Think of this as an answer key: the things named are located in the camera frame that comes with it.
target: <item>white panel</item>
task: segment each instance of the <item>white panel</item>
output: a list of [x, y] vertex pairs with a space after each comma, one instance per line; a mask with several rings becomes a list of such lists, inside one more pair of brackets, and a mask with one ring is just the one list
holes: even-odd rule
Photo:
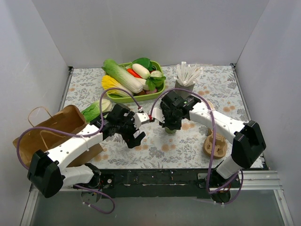
[[270, 0], [238, 61], [268, 165], [278, 170], [295, 225], [301, 225], [301, 1]]
[[32, 0], [68, 66], [122, 62], [104, 0]]
[[268, 0], [32, 0], [68, 65], [235, 63]]
[[[12, 141], [37, 106], [58, 110], [68, 68], [30, 0], [0, 0], [0, 225], [19, 225], [29, 195]], [[46, 114], [32, 116], [33, 123]]]

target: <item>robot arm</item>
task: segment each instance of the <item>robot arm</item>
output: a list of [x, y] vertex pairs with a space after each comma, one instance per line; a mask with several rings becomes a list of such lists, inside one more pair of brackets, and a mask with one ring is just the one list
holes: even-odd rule
[[[210, 110], [196, 97], [183, 99], [172, 91], [162, 98], [160, 107], [154, 109], [152, 118], [158, 119], [162, 127], [181, 129], [182, 119], [188, 119], [212, 129]], [[250, 168], [266, 144], [258, 123], [244, 123], [214, 110], [212, 113], [216, 132], [233, 144], [231, 156], [213, 171], [213, 176], [223, 183], [240, 169]]]
[[[99, 185], [100, 170], [90, 163], [79, 167], [67, 166], [89, 147], [100, 143], [109, 136], [118, 133], [129, 148], [139, 146], [145, 137], [140, 132], [141, 125], [159, 120], [162, 127], [181, 129], [182, 119], [199, 122], [212, 128], [210, 111], [198, 98], [188, 96], [186, 99], [174, 91], [166, 94], [160, 104], [161, 109], [154, 108], [152, 115], [141, 111], [134, 113], [128, 107], [116, 104], [104, 120], [102, 132], [91, 137], [73, 137], [60, 146], [44, 153], [37, 151], [29, 167], [27, 177], [48, 198], [56, 194], [62, 186], [82, 184], [89, 188]], [[212, 172], [217, 185], [223, 184], [229, 177], [242, 168], [250, 168], [266, 148], [259, 125], [250, 121], [243, 123], [213, 111], [215, 129], [232, 144], [232, 153]], [[100, 117], [94, 119], [80, 134], [94, 133], [101, 127]]]
[[[63, 144], [43, 152], [38, 150], [32, 157], [28, 170], [28, 179], [48, 198], [56, 194], [62, 186], [83, 184], [95, 188], [99, 184], [100, 171], [91, 163], [79, 167], [67, 166], [89, 147], [92, 147], [109, 136], [118, 133], [129, 148], [139, 146], [145, 137], [139, 127], [149, 122], [146, 113], [134, 113], [121, 104], [114, 106], [104, 120], [101, 133], [90, 137], [72, 137]], [[92, 134], [101, 127], [100, 117], [92, 120], [78, 135]]]

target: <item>red pepper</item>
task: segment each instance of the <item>red pepper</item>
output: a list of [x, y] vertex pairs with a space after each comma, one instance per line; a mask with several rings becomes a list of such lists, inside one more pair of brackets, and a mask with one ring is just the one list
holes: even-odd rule
[[135, 78], [141, 79], [142, 77], [138, 75], [132, 68], [127, 69], [127, 72], [129, 72], [132, 76]]

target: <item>bok choy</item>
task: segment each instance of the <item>bok choy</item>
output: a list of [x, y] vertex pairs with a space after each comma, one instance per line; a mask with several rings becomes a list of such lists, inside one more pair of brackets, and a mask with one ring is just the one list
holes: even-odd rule
[[[130, 94], [133, 94], [132, 91], [125, 88], [123, 85], [121, 85], [119, 82], [116, 81], [116, 79], [112, 78], [111, 76], [105, 75], [102, 79], [102, 87], [107, 90], [109, 88], [120, 88], [124, 89], [125, 91], [129, 92]], [[109, 94], [116, 94], [121, 97], [128, 97], [128, 94], [124, 91], [113, 89], [108, 91]]]
[[[102, 111], [108, 112], [112, 108], [112, 103], [110, 100], [102, 99]], [[89, 107], [87, 107], [85, 110], [81, 112], [87, 123], [95, 119], [98, 115], [100, 115], [99, 111], [99, 100], [96, 100], [94, 103], [92, 103]]]
[[123, 67], [120, 67], [114, 60], [106, 59], [103, 63], [102, 69], [111, 77], [120, 82], [123, 86], [128, 88], [133, 93], [142, 91], [143, 86], [138, 82], [129, 72]]

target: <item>floral tablecloth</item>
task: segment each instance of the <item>floral tablecloth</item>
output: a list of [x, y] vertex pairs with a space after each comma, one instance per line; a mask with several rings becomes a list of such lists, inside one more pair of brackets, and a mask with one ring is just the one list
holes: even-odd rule
[[[166, 89], [174, 88], [176, 67], [163, 66], [162, 69], [166, 76]], [[237, 120], [248, 121], [231, 66], [203, 66], [203, 69], [204, 73], [195, 84], [194, 92], [211, 101], [221, 113]], [[74, 69], [64, 106], [76, 105], [80, 110], [87, 108], [103, 92], [101, 80], [104, 75], [101, 68]], [[140, 102], [147, 112], [152, 103], [153, 100]], [[135, 103], [126, 105], [133, 111], [137, 110]], [[202, 149], [208, 133], [207, 127], [183, 120], [182, 129], [173, 135], [167, 134], [158, 122], [142, 125], [141, 131], [146, 133], [141, 146], [128, 149], [120, 135], [109, 137], [101, 143], [104, 151], [91, 163], [100, 169], [208, 167], [209, 157]], [[229, 156], [231, 149], [232, 145], [228, 142], [226, 156], [214, 160], [213, 166]], [[260, 158], [252, 167], [262, 168]]]

